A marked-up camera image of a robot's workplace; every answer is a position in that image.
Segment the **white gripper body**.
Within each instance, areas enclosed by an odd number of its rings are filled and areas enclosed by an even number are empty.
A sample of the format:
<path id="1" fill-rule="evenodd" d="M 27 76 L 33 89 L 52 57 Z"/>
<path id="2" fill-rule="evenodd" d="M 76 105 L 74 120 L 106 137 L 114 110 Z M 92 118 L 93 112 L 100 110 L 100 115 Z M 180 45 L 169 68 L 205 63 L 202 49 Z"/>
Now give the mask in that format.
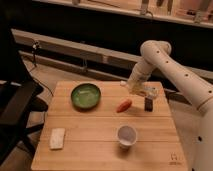
<path id="1" fill-rule="evenodd" d="M 142 96 L 148 99 L 157 98 L 157 89 L 146 85 L 141 81 L 121 81 L 120 85 L 128 90 L 130 94 Z"/>

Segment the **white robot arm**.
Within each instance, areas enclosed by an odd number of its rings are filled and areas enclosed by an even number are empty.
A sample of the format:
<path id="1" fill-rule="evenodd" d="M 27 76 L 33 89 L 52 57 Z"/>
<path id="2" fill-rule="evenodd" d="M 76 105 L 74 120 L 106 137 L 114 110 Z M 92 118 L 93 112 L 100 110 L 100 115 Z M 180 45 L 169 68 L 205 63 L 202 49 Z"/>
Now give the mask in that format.
<path id="1" fill-rule="evenodd" d="M 140 47 L 141 58 L 134 65 L 125 87 L 131 94 L 155 98 L 156 91 L 148 87 L 146 81 L 155 69 L 159 69 L 201 113 L 193 171 L 213 171 L 213 84 L 173 60 L 171 50 L 169 42 L 145 41 Z"/>

